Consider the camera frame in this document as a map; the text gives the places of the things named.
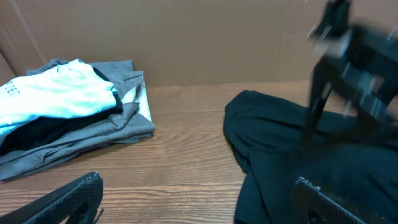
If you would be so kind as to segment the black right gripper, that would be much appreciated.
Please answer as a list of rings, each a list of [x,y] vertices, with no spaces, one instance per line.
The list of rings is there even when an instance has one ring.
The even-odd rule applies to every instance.
[[[397,39],[349,23],[350,6],[350,1],[327,1],[319,25],[310,34],[326,49],[313,69],[303,149],[310,149],[332,91],[351,103],[362,122],[394,122],[387,108],[397,96]]]

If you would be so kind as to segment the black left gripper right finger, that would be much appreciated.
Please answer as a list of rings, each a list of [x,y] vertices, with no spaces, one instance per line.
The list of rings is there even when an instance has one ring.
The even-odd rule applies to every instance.
[[[388,224],[385,217],[371,213],[319,185],[299,177],[294,184],[292,202],[298,222],[304,224]]]

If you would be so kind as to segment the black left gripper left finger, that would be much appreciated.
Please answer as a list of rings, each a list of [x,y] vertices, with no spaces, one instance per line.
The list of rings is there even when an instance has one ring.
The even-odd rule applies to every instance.
[[[6,224],[96,224],[104,210],[103,179],[89,172],[1,217]]]

